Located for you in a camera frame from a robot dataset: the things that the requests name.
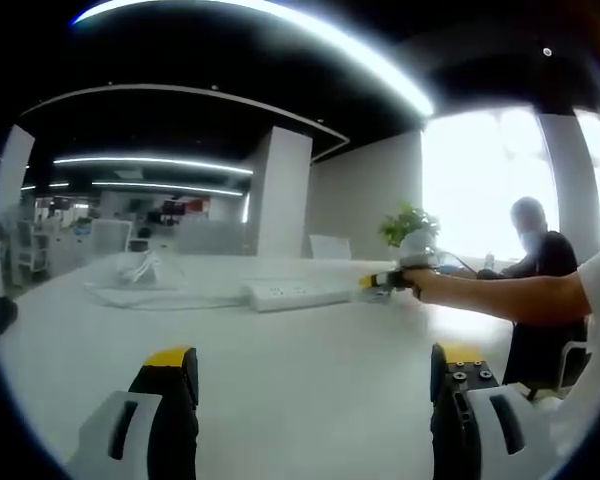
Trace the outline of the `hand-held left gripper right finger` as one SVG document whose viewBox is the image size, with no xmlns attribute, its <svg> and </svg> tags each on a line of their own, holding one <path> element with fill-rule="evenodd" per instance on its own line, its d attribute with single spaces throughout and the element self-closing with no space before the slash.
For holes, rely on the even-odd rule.
<svg viewBox="0 0 600 480">
<path fill-rule="evenodd" d="M 430 398 L 435 479 L 541 479 L 548 427 L 477 353 L 436 343 Z"/>
</svg>

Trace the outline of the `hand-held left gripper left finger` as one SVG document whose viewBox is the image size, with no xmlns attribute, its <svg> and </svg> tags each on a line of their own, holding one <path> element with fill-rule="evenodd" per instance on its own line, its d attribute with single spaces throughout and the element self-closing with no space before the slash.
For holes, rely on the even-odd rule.
<svg viewBox="0 0 600 480">
<path fill-rule="evenodd" d="M 79 429 L 73 479 L 194 479 L 199 422 L 196 349 L 151 355 Z"/>
</svg>

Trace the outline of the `person's right hand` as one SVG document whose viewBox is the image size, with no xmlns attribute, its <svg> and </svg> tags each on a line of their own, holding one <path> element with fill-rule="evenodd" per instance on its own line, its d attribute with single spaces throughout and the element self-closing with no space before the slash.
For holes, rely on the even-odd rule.
<svg viewBox="0 0 600 480">
<path fill-rule="evenodd" d="M 405 269 L 403 277 L 411 285 L 413 295 L 421 302 L 428 303 L 430 297 L 430 286 L 436 279 L 433 270 L 424 269 Z"/>
</svg>

